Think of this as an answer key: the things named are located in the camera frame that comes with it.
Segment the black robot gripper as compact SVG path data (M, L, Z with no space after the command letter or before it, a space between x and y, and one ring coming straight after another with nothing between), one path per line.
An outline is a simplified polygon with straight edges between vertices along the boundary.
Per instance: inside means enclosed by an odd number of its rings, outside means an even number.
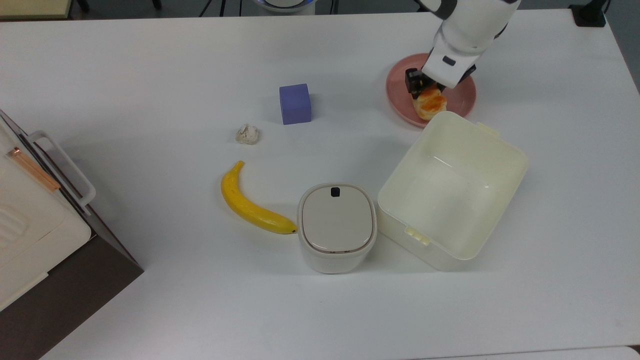
M433 39L433 48L422 70L405 70L404 82L411 96L420 96L426 88L426 76L445 88L455 88L466 80L476 69L478 54L468 54L454 48L439 30Z

